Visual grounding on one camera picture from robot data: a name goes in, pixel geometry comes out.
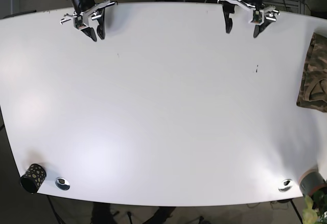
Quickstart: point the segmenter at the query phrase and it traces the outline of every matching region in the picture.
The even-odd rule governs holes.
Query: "white table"
[[[253,39],[240,8],[229,35],[218,5],[111,10],[97,43],[59,25],[72,9],[0,21],[0,105],[20,175],[47,171],[39,193],[231,205],[301,196],[278,185],[316,163],[327,176],[327,115],[295,104],[326,20],[282,13]]]

